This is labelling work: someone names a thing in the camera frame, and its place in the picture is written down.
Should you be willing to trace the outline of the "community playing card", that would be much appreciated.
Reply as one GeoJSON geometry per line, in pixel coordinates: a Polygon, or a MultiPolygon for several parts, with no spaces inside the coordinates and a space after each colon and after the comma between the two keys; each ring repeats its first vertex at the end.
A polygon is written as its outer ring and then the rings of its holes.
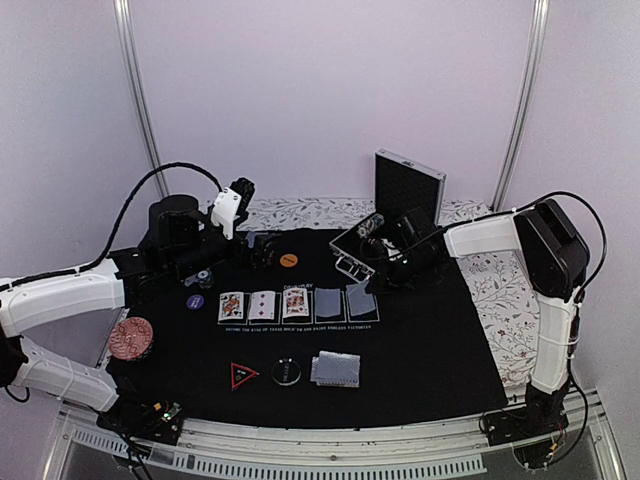
{"type": "Polygon", "coordinates": [[[375,297],[366,291],[365,283],[347,285],[346,296],[352,321],[372,320],[375,317],[375,297]]]}
{"type": "Polygon", "coordinates": [[[315,316],[318,323],[342,323],[345,314],[339,289],[315,290],[315,316]]]}

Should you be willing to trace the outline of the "orange big blind button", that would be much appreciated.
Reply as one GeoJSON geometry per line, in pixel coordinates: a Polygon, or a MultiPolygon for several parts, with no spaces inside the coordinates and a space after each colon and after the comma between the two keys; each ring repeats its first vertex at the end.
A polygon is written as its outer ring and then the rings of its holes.
{"type": "Polygon", "coordinates": [[[293,253],[287,253],[280,257],[279,263],[285,268],[295,267],[299,262],[298,257],[293,253]]]}

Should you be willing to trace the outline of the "three of diamonds card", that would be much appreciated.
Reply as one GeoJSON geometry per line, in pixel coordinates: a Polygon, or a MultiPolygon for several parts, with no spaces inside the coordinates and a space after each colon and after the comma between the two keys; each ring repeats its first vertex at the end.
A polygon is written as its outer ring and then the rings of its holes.
{"type": "Polygon", "coordinates": [[[276,293],[274,291],[253,292],[250,297],[248,320],[251,322],[275,319],[276,293]]]}

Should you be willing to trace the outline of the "blue green 50 chip stack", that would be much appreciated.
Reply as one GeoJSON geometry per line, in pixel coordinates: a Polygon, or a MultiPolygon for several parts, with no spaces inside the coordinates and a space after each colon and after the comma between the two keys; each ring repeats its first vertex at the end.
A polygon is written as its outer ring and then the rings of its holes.
{"type": "Polygon", "coordinates": [[[209,270],[201,270],[196,274],[197,285],[203,289],[210,289],[214,285],[213,273],[209,270]]]}

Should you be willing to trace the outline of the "purple small blind button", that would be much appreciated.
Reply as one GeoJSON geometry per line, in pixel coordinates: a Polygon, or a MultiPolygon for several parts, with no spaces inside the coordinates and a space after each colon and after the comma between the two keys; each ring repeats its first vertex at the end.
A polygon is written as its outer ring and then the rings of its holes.
{"type": "Polygon", "coordinates": [[[187,299],[186,306],[189,310],[199,310],[204,306],[204,303],[205,299],[202,295],[194,294],[187,299]]]}

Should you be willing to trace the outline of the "aluminium poker chip case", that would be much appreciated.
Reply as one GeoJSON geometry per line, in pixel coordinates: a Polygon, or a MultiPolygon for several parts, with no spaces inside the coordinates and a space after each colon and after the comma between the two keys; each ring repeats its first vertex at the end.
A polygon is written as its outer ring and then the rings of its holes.
{"type": "Polygon", "coordinates": [[[360,239],[355,226],[330,241],[337,257],[335,267],[356,282],[380,275],[386,256],[382,239],[392,222],[407,210],[422,207],[438,226],[446,174],[386,149],[374,154],[374,213],[385,223],[366,239],[360,239]]]}

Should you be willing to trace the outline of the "blue playing card deck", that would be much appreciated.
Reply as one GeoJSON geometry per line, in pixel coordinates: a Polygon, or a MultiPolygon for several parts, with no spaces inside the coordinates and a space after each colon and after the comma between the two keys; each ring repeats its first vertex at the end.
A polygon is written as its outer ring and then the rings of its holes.
{"type": "Polygon", "coordinates": [[[359,355],[320,351],[312,358],[310,381],[318,386],[358,388],[360,367],[359,355]]]}

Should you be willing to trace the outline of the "clear dealer button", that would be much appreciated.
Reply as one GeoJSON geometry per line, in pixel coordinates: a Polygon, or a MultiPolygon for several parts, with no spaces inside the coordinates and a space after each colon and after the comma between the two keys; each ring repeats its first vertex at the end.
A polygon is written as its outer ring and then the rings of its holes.
{"type": "Polygon", "coordinates": [[[278,359],[271,369],[272,380],[281,387],[295,385],[301,378],[301,366],[292,358],[278,359]]]}

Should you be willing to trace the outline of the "red black triangle card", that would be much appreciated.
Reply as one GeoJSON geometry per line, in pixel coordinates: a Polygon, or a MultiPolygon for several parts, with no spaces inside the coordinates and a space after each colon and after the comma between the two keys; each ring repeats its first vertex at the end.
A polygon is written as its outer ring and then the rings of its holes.
{"type": "Polygon", "coordinates": [[[231,374],[231,390],[236,391],[239,387],[246,384],[249,380],[259,376],[259,373],[247,366],[240,365],[236,362],[230,364],[231,374]]]}

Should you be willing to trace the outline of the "queen of spades card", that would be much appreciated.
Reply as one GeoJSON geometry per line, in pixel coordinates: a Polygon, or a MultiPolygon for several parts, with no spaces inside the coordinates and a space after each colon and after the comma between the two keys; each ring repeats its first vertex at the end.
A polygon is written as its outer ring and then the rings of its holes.
{"type": "Polygon", "coordinates": [[[219,296],[218,321],[242,322],[244,320],[244,293],[224,292],[219,296]]]}

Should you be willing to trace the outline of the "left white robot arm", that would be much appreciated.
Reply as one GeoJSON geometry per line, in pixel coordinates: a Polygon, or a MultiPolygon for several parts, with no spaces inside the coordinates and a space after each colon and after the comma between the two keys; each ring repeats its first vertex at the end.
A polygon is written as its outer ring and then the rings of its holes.
{"type": "Polygon", "coordinates": [[[150,206],[138,246],[115,250],[107,244],[90,263],[2,280],[2,388],[36,389],[108,411],[126,433],[141,433],[149,423],[146,408],[120,396],[110,374],[46,350],[24,334],[85,313],[133,308],[223,261],[254,260],[258,249],[236,232],[254,193],[254,183],[240,177],[219,187],[207,211],[191,195],[169,195],[150,206]]]}

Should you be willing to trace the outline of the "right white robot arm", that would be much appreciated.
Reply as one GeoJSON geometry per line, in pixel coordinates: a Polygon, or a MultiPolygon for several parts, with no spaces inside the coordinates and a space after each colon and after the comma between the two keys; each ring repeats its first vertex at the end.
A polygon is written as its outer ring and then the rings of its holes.
{"type": "Polygon", "coordinates": [[[571,381],[579,310],[587,286],[600,272],[588,267],[589,247],[558,203],[560,197],[579,202],[590,214],[596,212],[578,194],[558,190],[509,211],[425,231],[398,226],[399,240],[391,247],[373,238],[362,241],[361,250],[374,267],[374,279],[395,286],[407,283],[439,255],[520,254],[540,315],[536,363],[527,387],[544,397],[557,396],[571,381]]]}

